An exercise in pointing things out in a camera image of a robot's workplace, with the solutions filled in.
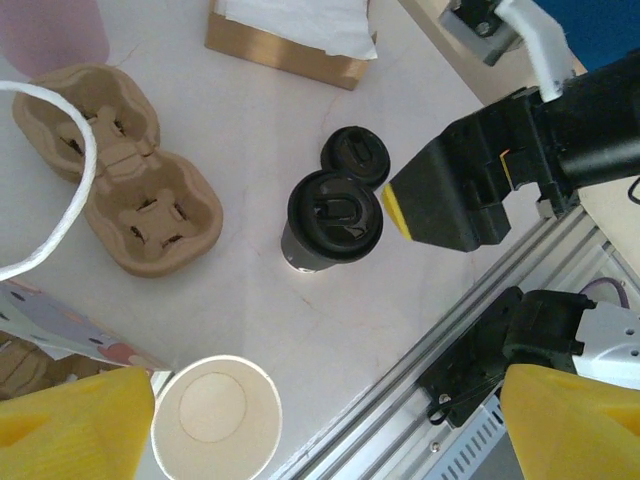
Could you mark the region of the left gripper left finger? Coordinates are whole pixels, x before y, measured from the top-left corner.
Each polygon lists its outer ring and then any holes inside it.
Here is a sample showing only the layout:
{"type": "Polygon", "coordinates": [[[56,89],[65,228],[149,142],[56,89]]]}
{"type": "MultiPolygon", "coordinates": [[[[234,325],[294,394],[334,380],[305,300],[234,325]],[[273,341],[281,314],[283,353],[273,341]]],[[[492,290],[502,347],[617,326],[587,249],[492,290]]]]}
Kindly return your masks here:
{"type": "Polygon", "coordinates": [[[3,479],[132,479],[153,418],[142,367],[119,368],[1,403],[3,479]]]}

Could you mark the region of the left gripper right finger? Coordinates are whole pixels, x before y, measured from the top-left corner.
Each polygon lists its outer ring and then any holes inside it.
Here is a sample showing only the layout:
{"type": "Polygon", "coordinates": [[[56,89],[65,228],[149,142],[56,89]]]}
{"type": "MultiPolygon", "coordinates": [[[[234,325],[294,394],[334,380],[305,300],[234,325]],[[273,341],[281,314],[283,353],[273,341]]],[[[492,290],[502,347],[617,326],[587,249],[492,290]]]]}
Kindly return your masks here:
{"type": "Polygon", "coordinates": [[[639,392],[515,364],[500,395],[526,479],[637,479],[639,392]]]}

